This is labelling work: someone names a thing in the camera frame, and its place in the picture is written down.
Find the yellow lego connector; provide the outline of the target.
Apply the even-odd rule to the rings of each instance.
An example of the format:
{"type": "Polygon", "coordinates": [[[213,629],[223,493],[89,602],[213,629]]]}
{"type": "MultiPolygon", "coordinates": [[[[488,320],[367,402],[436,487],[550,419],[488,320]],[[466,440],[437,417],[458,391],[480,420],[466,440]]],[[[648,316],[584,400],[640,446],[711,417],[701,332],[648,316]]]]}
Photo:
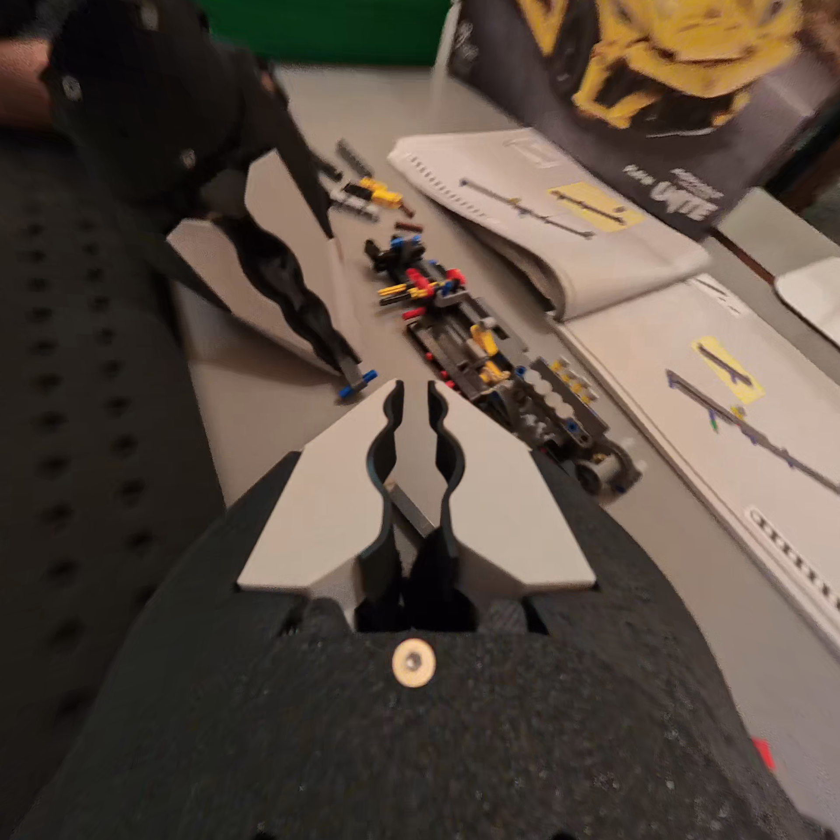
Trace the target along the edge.
{"type": "Polygon", "coordinates": [[[375,178],[366,176],[360,178],[358,186],[364,190],[364,194],[370,194],[368,201],[379,207],[389,209],[401,209],[403,207],[403,195],[399,192],[394,192],[383,182],[375,180],[375,178]]]}

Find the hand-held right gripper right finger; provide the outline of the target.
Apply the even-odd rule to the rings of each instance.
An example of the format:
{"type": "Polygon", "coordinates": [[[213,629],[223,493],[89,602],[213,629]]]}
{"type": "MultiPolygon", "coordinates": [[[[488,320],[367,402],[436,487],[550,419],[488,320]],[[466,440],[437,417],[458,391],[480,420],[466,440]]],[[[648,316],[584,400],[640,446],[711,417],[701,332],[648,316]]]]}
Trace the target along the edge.
{"type": "Polygon", "coordinates": [[[497,604],[593,590],[540,454],[441,382],[427,384],[427,415],[444,481],[427,538],[427,626],[477,627],[497,604]]]}

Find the open instruction booklet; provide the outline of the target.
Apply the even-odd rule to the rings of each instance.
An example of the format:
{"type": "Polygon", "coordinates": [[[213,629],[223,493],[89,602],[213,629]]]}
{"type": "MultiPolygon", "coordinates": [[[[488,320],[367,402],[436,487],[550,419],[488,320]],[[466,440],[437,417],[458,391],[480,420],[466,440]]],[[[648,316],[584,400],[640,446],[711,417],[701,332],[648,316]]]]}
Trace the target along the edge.
{"type": "Polygon", "coordinates": [[[838,384],[697,242],[534,130],[409,135],[388,161],[551,300],[563,341],[838,650],[838,384]]]}

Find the lego set box yellow car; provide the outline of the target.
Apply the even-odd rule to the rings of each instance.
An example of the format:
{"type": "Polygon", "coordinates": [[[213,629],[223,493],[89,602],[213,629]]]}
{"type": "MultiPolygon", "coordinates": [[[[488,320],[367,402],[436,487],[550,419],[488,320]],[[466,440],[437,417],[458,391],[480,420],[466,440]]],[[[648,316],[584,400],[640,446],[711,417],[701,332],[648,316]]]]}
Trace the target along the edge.
{"type": "Polygon", "coordinates": [[[448,70],[700,240],[838,104],[838,2],[460,2],[448,70]]]}

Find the black lego beam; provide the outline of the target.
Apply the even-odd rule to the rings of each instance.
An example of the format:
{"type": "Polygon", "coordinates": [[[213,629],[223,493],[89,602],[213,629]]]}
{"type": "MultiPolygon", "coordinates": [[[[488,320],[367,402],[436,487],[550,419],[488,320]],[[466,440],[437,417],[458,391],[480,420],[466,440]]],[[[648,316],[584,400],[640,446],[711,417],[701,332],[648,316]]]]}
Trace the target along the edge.
{"type": "Polygon", "coordinates": [[[345,138],[338,139],[335,144],[335,151],[341,161],[348,165],[352,173],[359,176],[360,179],[375,177],[372,168],[345,138]]]}

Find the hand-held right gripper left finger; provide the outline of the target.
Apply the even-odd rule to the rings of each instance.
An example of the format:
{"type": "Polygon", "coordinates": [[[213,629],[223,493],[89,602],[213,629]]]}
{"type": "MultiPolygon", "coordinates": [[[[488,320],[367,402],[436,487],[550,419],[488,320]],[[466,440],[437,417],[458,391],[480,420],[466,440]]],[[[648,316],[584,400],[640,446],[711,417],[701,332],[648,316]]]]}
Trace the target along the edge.
{"type": "Polygon", "coordinates": [[[403,567],[385,483],[404,396],[402,381],[383,384],[297,454],[241,590],[329,599],[362,629],[396,624],[403,567]]]}

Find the black dimpled mat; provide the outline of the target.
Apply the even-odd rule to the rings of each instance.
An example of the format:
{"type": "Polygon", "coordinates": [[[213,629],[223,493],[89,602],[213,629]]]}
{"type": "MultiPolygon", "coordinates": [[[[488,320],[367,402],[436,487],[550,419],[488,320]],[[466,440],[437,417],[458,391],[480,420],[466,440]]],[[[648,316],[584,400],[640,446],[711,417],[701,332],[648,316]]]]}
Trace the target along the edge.
{"type": "Polygon", "coordinates": [[[166,283],[69,144],[2,130],[2,750],[72,740],[224,511],[166,283]]]}

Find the grey lego beam yellow piece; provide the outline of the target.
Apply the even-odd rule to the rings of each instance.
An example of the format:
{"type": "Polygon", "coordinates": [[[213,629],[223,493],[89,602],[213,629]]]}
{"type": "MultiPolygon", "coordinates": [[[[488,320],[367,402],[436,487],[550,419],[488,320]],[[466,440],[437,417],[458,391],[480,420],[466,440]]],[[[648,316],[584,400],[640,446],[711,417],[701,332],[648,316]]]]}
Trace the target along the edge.
{"type": "Polygon", "coordinates": [[[395,509],[421,538],[425,539],[436,529],[436,526],[393,479],[386,481],[385,489],[395,509]]]}

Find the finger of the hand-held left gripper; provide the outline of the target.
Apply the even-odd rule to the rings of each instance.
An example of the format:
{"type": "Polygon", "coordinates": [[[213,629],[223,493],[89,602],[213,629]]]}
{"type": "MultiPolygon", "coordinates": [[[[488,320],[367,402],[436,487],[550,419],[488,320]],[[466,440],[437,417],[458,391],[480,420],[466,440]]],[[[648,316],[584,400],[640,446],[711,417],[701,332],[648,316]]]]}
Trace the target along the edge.
{"type": "Polygon", "coordinates": [[[256,239],[256,226],[247,218],[186,219],[168,242],[234,318],[306,362],[343,378],[341,371],[303,350],[303,342],[289,335],[276,301],[263,294],[256,279],[256,239]]]}
{"type": "Polygon", "coordinates": [[[362,336],[329,199],[308,155],[289,165],[277,149],[254,160],[245,184],[256,227],[256,279],[290,336],[335,371],[360,371],[362,336]]]}

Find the person's left forearm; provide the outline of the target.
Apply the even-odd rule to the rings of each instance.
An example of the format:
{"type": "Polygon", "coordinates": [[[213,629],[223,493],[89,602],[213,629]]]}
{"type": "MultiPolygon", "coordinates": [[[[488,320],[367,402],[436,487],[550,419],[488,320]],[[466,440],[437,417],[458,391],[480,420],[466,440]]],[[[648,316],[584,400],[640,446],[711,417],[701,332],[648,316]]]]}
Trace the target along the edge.
{"type": "Polygon", "coordinates": [[[1,41],[1,125],[16,130],[51,131],[49,92],[41,74],[51,47],[42,38],[1,41]]]}

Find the green plastic bin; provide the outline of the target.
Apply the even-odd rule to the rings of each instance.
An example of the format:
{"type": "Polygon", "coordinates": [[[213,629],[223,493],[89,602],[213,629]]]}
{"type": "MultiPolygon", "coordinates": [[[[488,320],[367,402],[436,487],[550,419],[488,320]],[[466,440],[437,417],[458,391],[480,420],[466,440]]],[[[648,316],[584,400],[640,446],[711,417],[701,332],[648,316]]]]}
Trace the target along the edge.
{"type": "Polygon", "coordinates": [[[430,67],[449,1],[197,1],[214,37],[293,64],[430,67]]]}

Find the light grey lego beam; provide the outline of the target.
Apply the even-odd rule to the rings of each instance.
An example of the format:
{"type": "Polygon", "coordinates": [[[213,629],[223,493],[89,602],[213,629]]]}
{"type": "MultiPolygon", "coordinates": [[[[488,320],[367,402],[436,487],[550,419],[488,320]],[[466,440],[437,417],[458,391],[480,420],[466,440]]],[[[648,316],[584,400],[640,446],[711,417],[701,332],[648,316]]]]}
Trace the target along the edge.
{"type": "Polygon", "coordinates": [[[362,217],[369,222],[377,224],[381,215],[378,208],[369,200],[363,199],[343,190],[335,190],[329,194],[332,207],[345,213],[362,217]]]}

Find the partly built lego chassis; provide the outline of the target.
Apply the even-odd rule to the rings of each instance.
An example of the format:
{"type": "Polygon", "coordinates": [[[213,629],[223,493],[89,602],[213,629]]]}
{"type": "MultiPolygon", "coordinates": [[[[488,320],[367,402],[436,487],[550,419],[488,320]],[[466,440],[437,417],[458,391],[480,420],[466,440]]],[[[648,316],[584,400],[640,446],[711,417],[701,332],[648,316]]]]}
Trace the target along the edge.
{"type": "Polygon", "coordinates": [[[364,242],[381,308],[396,308],[406,336],[437,377],[530,448],[570,466],[583,489],[617,497],[643,471],[595,410],[592,385],[566,359],[548,362],[476,297],[462,271],[426,255],[422,237],[364,242]]]}

